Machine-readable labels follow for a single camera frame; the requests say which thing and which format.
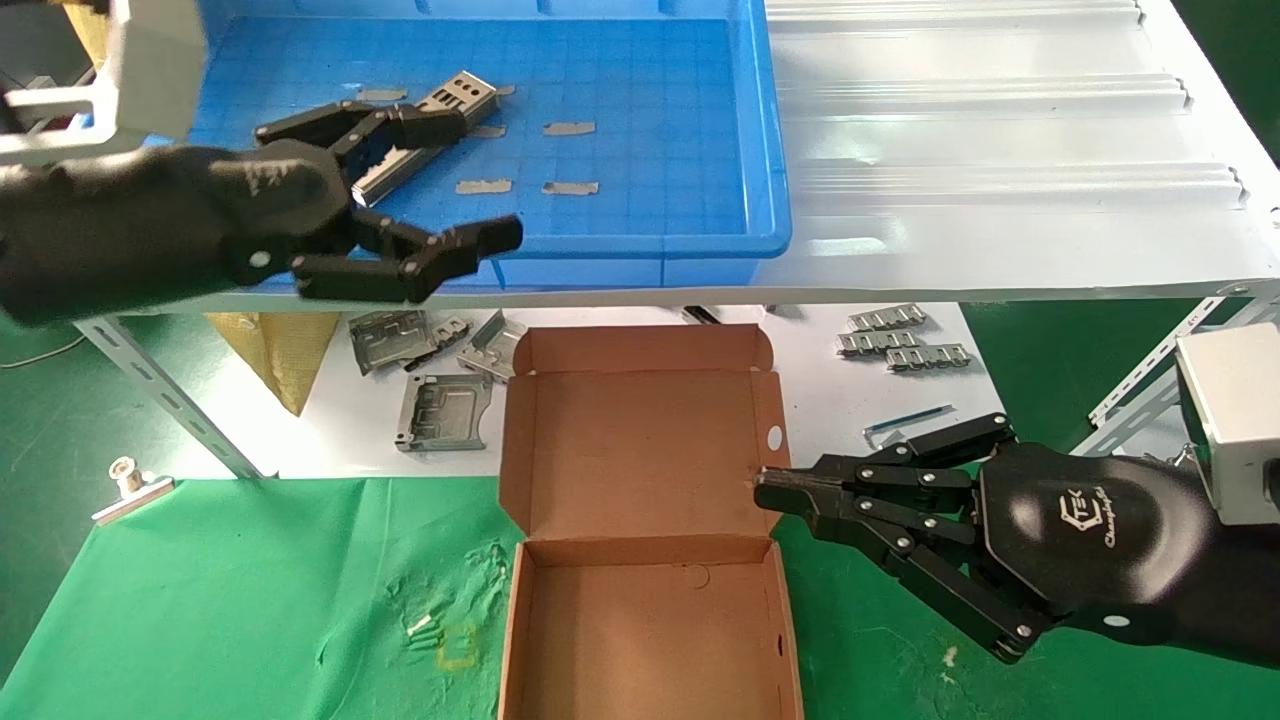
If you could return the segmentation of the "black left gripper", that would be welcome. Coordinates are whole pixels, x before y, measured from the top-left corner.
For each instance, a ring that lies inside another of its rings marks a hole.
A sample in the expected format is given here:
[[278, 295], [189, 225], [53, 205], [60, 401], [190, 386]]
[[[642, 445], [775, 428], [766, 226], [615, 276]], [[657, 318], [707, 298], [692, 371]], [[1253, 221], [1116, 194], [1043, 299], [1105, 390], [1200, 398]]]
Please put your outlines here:
[[393, 149], [467, 132], [456, 109], [343, 100], [260, 126], [247, 152], [172, 145], [4, 167], [3, 310], [22, 325], [73, 322], [253, 287], [292, 259], [303, 299], [421, 304], [520, 249], [524, 223], [424, 231], [351, 214], [349, 187]]

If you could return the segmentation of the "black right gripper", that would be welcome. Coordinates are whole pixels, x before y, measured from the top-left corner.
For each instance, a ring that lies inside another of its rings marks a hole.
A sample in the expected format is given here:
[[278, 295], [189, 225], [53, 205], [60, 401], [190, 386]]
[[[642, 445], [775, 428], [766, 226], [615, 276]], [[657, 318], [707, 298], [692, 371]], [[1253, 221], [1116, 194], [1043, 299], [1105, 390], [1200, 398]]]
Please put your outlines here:
[[[764, 468], [755, 500], [801, 518], [818, 541], [858, 550], [1005, 664], [1019, 662], [1052, 624], [1277, 666], [1275, 525], [1222, 523], [1198, 475], [1166, 462], [1016, 441], [1009, 418], [993, 413], [865, 456]], [[974, 527], [878, 500], [972, 491], [965, 466], [983, 460], [986, 550], [1038, 612], [966, 574], [977, 560]]]

